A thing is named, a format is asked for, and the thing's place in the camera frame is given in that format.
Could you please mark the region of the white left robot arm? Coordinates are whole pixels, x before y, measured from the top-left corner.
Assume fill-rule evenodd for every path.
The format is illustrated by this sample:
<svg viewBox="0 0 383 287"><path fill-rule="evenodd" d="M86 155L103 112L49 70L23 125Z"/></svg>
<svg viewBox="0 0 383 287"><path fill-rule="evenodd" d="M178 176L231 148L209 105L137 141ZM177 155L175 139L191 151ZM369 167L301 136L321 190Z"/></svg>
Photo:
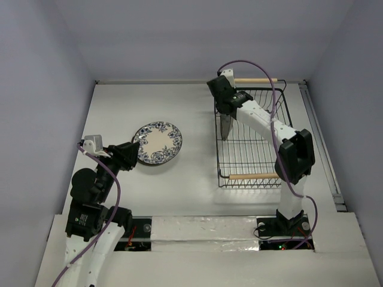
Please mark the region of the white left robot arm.
<svg viewBox="0 0 383 287"><path fill-rule="evenodd" d="M136 166L139 143L103 147L101 136L94 135L77 143L77 149L97 166L72 176L65 259L53 286L97 286L118 241L134 232L131 210L119 205L117 175Z"/></svg>

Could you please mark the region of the dark teal brown-rimmed plate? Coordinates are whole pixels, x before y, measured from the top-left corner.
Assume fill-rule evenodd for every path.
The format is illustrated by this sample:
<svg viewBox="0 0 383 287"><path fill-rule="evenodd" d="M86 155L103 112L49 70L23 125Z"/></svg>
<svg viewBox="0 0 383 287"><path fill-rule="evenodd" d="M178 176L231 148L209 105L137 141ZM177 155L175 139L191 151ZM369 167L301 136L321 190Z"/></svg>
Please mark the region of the dark teal brown-rimmed plate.
<svg viewBox="0 0 383 287"><path fill-rule="evenodd" d="M171 161L183 144L182 136L171 138L169 135L146 134L133 137L134 142L140 143L138 160L148 166L158 166Z"/></svg>

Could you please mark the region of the white blue floral plate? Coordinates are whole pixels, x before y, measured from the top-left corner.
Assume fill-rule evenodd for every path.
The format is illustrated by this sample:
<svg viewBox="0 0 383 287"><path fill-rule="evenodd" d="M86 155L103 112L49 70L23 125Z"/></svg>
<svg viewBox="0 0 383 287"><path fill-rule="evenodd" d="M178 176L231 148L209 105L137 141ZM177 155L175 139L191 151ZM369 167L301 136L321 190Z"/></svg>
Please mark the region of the white blue floral plate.
<svg viewBox="0 0 383 287"><path fill-rule="evenodd" d="M142 126L133 136L139 142L138 160L147 165L161 165L172 160L181 150L183 136L178 127L156 121Z"/></svg>

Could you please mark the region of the grey patterned plate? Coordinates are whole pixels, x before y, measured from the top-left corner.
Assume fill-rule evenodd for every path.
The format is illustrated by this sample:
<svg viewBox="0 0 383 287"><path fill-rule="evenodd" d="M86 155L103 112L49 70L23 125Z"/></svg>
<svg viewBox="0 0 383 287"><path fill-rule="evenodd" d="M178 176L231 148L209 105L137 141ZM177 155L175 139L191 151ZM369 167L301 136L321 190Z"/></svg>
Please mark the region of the grey patterned plate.
<svg viewBox="0 0 383 287"><path fill-rule="evenodd" d="M226 141L233 127L233 118L230 115L220 114L221 139Z"/></svg>

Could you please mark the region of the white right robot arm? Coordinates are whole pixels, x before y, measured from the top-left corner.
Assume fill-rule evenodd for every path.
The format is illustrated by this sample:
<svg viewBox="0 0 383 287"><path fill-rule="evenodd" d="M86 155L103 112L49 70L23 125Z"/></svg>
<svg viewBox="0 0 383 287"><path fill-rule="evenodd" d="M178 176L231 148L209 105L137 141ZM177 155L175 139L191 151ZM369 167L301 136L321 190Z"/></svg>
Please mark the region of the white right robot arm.
<svg viewBox="0 0 383 287"><path fill-rule="evenodd" d="M274 170L281 180L281 199L275 217L259 227L272 236L288 236L303 218L302 199L304 181L315 163L314 144L311 133L295 130L276 118L278 106L276 88L271 87L272 107L263 109L242 88L232 86L224 75L207 82L214 98L215 110L220 114L220 137L226 141L237 121L258 133L274 148Z"/></svg>

